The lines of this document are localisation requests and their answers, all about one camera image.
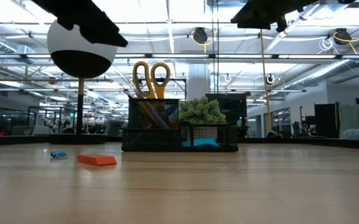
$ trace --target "ceiling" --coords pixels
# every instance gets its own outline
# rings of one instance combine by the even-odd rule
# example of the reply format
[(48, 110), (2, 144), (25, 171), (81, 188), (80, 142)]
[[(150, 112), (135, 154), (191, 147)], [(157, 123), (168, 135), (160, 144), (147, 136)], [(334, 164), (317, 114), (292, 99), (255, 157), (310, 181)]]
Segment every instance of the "ceiling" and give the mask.
[[(213, 13), (204, 0), (93, 0), (93, 2), (107, 13), (109, 18), (119, 26), (120, 33), (129, 39), (129, 45), (126, 48), (118, 49), (118, 53), (121, 54), (261, 53), (261, 41), (258, 38), (259, 30), (238, 29), (234, 24), (229, 23), (230, 19), (244, 5), (224, 4), (226, 2), (233, 3), (234, 1), (232, 0), (222, 1), (219, 10), (215, 9)], [(296, 24), (288, 31), (287, 35), (280, 39), (277, 38), (275, 24), (273, 24), (272, 30), (263, 31), (263, 44), (267, 54), (350, 54), (351, 48), (349, 45), (331, 45), (328, 44), (329, 40), (322, 43), (328, 34), (332, 36), (336, 28), (346, 28), (354, 39), (359, 39), (359, 8), (350, 7), (337, 12), (324, 9), (304, 21), (297, 21), (298, 15), (299, 13), (296, 11), (286, 15), (289, 24), (293, 22)], [(7, 45), (25, 45), (34, 50), (33, 53), (47, 54), (46, 34), (49, 25), (54, 20), (53, 15), (45, 12), (32, 1), (0, 0), (0, 40)], [(195, 44), (191, 35), (190, 37), (187, 36), (196, 27), (205, 28), (209, 41), (212, 40), (214, 32), (219, 30), (219, 35), (216, 36), (213, 44), (206, 46), (206, 49), (204, 49), (204, 46)], [(359, 41), (355, 42), (354, 46), (358, 47)], [(85, 83), (85, 88), (131, 88), (132, 69), (136, 61), (136, 59), (116, 59), (113, 67), (106, 74), (99, 77), (99, 81), (105, 79), (108, 82), (87, 82)], [(156, 63), (158, 61), (161, 60), (149, 59), (147, 62)], [(189, 64), (195, 63), (191, 60), (164, 61), (169, 65), (172, 72), (175, 71), (171, 77), (176, 78), (187, 78), (187, 75), (191, 72), (189, 71)], [(29, 66), (24, 63), (20, 63), (21, 66), (15, 66), (15, 63), (18, 62), (0, 59), (0, 66), (5, 66), (6, 70), (13, 73), (8, 74), (8, 71), (0, 71), (0, 78), (17, 79), (25, 77), (25, 74), (32, 74), (30, 78), (34, 80), (51, 77), (71, 79), (59, 68), (53, 66), (50, 60), (37, 60), (35, 64), (39, 64), (39, 66)], [(260, 89), (264, 84), (261, 76), (263, 65), (260, 60), (245, 63), (238, 60), (222, 62), (219, 64), (219, 74), (217, 68), (214, 71), (211, 60), (206, 60), (203, 63), (208, 64), (211, 75), (219, 75), (220, 89)], [(277, 82), (286, 83), (319, 64), (319, 62), (295, 63), (292, 61), (267, 63), (266, 73), (273, 74), (277, 78)], [(161, 71), (157, 71), (157, 75), (164, 76)], [(230, 81), (225, 81), (227, 76), (230, 76)], [(75, 87), (75, 82), (52, 84), (47, 82), (27, 82), (24, 84), (37, 89)], [(184, 88), (182, 83), (170, 82), (167, 89), (172, 91), (168, 91), (166, 97), (184, 99), (185, 93), (182, 88)], [(37, 91), (37, 93), (43, 96), (55, 94), (42, 91)], [(101, 91), (96, 94), (100, 96), (99, 98), (95, 97), (96, 102), (102, 102), (100, 98), (104, 98), (108, 101), (122, 101), (122, 103), (125, 103), (126, 95), (124, 93)], [(75, 94), (70, 96), (70, 94), (64, 93), (64, 95), (69, 99), (75, 99)]]

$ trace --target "green succulent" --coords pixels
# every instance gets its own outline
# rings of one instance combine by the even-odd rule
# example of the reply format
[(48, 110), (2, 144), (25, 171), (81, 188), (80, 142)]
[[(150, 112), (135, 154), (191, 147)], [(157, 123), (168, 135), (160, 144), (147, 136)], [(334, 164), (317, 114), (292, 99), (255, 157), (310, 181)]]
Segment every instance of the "green succulent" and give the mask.
[(179, 104), (179, 119), (192, 124), (226, 124), (217, 100), (208, 102), (206, 96)]

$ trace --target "sphere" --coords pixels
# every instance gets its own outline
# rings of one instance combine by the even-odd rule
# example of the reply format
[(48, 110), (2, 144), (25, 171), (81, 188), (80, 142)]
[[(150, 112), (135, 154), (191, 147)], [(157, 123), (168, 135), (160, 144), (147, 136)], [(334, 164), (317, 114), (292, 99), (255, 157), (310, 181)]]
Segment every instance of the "sphere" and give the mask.
[(49, 28), (47, 44), (56, 66), (77, 78), (95, 78), (104, 74), (117, 52), (117, 47), (112, 45), (91, 44), (81, 35), (79, 26), (66, 30), (57, 21)]

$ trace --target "orange block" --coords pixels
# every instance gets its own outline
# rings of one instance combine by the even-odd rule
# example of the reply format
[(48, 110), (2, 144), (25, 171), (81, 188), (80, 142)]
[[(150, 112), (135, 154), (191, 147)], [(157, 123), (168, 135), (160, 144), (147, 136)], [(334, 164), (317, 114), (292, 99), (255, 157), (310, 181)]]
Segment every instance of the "orange block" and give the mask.
[(97, 154), (82, 154), (77, 155), (77, 159), (79, 162), (93, 165), (93, 166), (108, 166), (108, 165), (116, 165), (116, 159), (114, 156), (104, 156)]

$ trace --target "scissors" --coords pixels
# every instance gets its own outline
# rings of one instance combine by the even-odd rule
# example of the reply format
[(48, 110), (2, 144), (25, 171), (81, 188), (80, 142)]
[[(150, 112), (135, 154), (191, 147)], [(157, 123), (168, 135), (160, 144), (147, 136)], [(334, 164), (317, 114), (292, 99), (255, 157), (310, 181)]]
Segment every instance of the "scissors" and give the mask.
[[(146, 85), (147, 88), (149, 89), (149, 92), (144, 93), (141, 89), (141, 85), (139, 84), (138, 81), (138, 68), (140, 66), (144, 67), (144, 76), (146, 78)], [(166, 70), (166, 78), (164, 79), (164, 82), (159, 84), (156, 80), (156, 69), (158, 67), (163, 67)], [(134, 83), (135, 86), (135, 93), (139, 98), (148, 98), (148, 99), (163, 99), (164, 98), (164, 89), (166, 88), (168, 82), (169, 82), (169, 78), (171, 76), (171, 70), (168, 67), (168, 65), (166, 63), (163, 62), (159, 62), (156, 63), (152, 66), (151, 71), (149, 72), (149, 65), (146, 62), (137, 62), (134, 65), (134, 70), (133, 70), (133, 77), (132, 77), (132, 81)]]

